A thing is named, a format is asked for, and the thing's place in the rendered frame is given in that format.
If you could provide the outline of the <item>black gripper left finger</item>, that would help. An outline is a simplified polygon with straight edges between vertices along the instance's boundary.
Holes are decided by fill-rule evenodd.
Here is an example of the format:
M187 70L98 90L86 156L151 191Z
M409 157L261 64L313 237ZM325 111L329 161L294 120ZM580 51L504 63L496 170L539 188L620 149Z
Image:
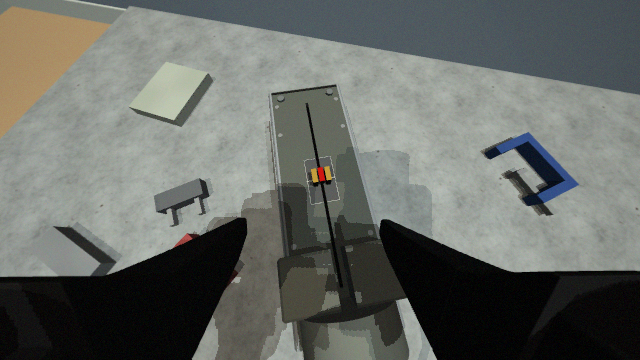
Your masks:
M105 276L0 277L0 349L192 360L247 236L237 218Z

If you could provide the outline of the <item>red block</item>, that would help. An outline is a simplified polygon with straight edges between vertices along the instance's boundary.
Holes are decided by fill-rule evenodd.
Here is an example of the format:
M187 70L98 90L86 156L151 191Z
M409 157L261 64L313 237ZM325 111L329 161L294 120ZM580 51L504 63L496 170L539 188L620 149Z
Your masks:
M184 237L183 237L183 238L182 238L182 239L181 239L181 240L180 240L180 241L179 241L179 242L178 242L174 247L177 247L177 246L179 246L179 245L181 245L181 244L184 244L185 242L190 241L190 240L192 240L192 239L194 239L194 238L196 238L196 237L198 237L198 236L200 236L200 235L198 235L198 234L189 234L189 233L187 233L187 234L186 234L186 235L185 235L185 236L184 236ZM174 248L174 247L173 247L173 248ZM231 275L231 277L230 277L230 279L229 279L229 281L228 281L228 283L227 283L227 285L226 285L226 288L228 287L228 285L233 281L233 279L234 279L237 275L238 275L238 272L234 269L234 270L233 270L233 273L232 273L232 275ZM226 289L226 288L225 288L225 289Z

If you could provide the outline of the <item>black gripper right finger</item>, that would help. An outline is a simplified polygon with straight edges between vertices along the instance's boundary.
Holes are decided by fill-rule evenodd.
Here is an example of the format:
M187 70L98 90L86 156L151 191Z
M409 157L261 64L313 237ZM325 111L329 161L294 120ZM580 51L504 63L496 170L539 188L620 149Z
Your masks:
M379 235L437 360L531 360L563 310L640 308L640 271L511 272L389 219Z

